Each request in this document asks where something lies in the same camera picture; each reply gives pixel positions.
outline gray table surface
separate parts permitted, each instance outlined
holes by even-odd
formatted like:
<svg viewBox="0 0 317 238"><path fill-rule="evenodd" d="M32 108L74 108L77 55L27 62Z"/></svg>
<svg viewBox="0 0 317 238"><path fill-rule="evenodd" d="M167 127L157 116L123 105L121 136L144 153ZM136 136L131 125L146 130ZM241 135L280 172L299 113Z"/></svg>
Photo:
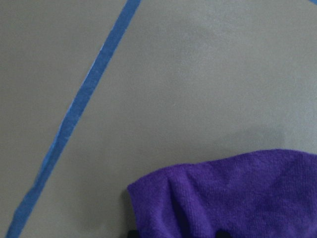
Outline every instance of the gray table surface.
<svg viewBox="0 0 317 238"><path fill-rule="evenodd" d="M124 0L0 0L0 237ZM259 149L317 153L317 5L143 0L22 238L123 238L126 187Z"/></svg>

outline blue tape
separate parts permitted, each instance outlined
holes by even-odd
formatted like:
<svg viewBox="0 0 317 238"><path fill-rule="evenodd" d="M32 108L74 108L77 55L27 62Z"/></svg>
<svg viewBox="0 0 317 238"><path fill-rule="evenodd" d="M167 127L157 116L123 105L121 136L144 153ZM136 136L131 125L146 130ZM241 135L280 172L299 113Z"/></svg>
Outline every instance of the blue tape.
<svg viewBox="0 0 317 238"><path fill-rule="evenodd" d="M52 170L100 81L141 0L127 0L95 62L71 103L31 189L15 210L6 238L20 236Z"/></svg>

